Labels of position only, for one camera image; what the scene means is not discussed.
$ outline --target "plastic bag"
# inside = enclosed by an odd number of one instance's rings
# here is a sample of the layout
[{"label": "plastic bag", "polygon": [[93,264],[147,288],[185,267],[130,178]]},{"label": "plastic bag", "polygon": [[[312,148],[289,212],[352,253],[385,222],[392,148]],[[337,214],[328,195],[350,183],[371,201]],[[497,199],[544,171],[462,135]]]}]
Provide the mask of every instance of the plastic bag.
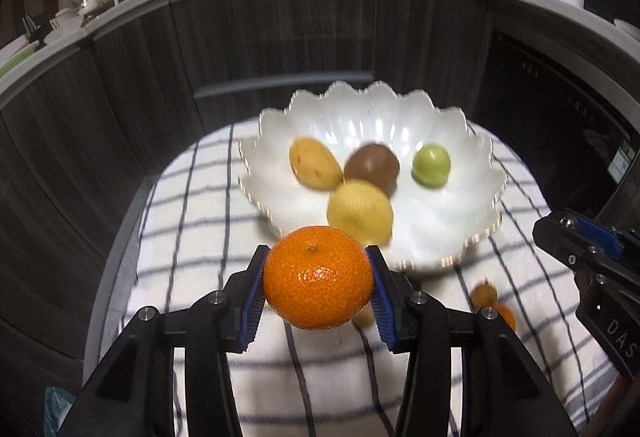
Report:
[{"label": "plastic bag", "polygon": [[58,430],[76,400],[62,388],[47,388],[44,391],[44,421],[42,423],[45,437],[56,437]]}]

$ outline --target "lemon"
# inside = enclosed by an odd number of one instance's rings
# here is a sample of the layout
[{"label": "lemon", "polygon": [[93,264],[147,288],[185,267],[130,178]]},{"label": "lemon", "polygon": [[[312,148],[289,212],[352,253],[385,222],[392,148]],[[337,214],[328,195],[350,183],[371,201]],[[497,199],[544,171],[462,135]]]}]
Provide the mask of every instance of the lemon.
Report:
[{"label": "lemon", "polygon": [[373,184],[353,179],[341,184],[329,197],[329,225],[341,229],[362,245],[385,245],[391,238],[394,210]]},{"label": "lemon", "polygon": [[342,168],[317,139],[296,139],[289,148],[289,163],[298,180],[309,188],[331,191],[342,182]]}]

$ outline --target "small orange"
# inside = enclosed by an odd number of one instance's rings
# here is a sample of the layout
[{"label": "small orange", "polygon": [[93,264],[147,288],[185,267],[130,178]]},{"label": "small orange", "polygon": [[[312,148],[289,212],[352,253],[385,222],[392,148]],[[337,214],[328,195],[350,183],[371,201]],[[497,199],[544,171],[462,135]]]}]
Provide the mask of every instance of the small orange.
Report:
[{"label": "small orange", "polygon": [[516,316],[513,315],[513,311],[507,307],[507,305],[495,305],[495,309],[500,312],[500,316],[504,318],[504,321],[507,322],[507,325],[511,327],[513,332],[516,331]]},{"label": "small orange", "polygon": [[271,248],[264,262],[264,296],[299,329],[342,325],[373,293],[373,271],[364,248],[345,232],[307,226]]}]

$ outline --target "green apple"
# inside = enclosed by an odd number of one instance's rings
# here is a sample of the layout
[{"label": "green apple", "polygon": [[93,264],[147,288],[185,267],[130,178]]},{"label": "green apple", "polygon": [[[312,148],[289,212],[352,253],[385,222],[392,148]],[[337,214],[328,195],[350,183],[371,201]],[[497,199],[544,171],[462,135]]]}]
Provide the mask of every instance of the green apple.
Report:
[{"label": "green apple", "polygon": [[414,156],[412,175],[423,186],[439,188],[446,184],[451,171],[451,159],[439,144],[427,144]]}]

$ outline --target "green plate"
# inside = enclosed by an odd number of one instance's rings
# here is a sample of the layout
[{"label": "green plate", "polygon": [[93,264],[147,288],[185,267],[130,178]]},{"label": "green plate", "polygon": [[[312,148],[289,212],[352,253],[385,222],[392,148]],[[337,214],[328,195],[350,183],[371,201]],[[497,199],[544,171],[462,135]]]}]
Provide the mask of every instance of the green plate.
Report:
[{"label": "green plate", "polygon": [[30,43],[24,49],[17,51],[13,56],[5,61],[4,64],[0,65],[0,78],[2,78],[7,72],[9,72],[9,70],[14,68],[16,65],[21,64],[23,61],[25,61],[25,59],[31,56],[36,51],[39,44],[40,42],[37,40],[33,43]]}]

